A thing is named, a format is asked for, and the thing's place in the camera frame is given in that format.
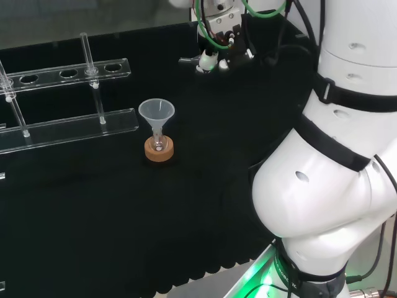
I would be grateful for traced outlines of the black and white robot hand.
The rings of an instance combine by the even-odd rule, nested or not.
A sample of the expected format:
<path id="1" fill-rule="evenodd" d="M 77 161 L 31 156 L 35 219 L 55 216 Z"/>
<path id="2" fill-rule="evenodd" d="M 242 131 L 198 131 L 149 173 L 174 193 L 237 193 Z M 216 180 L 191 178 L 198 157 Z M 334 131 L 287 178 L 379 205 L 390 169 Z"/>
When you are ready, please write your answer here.
<path id="1" fill-rule="evenodd" d="M 231 71 L 253 60 L 254 47 L 247 41 L 239 8 L 232 4 L 211 6 L 199 1 L 194 12 L 199 49 L 196 70 L 199 73 Z"/>

